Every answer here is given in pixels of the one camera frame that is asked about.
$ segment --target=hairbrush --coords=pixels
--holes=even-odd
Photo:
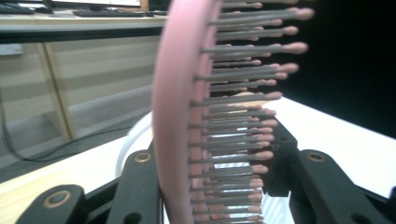
[[[308,20],[313,10],[240,10],[295,2],[172,2],[160,43],[152,98],[157,171],[171,223],[262,223],[260,175],[268,169],[249,162],[274,156],[260,149],[274,141],[276,112],[242,103],[272,101],[282,93],[213,95],[274,86],[278,79],[297,72],[295,63],[264,64],[262,60],[273,53],[304,53],[304,43],[221,43],[254,43],[262,37],[295,35],[298,29],[294,26],[273,26],[284,20]],[[235,11],[223,12],[224,8]]]

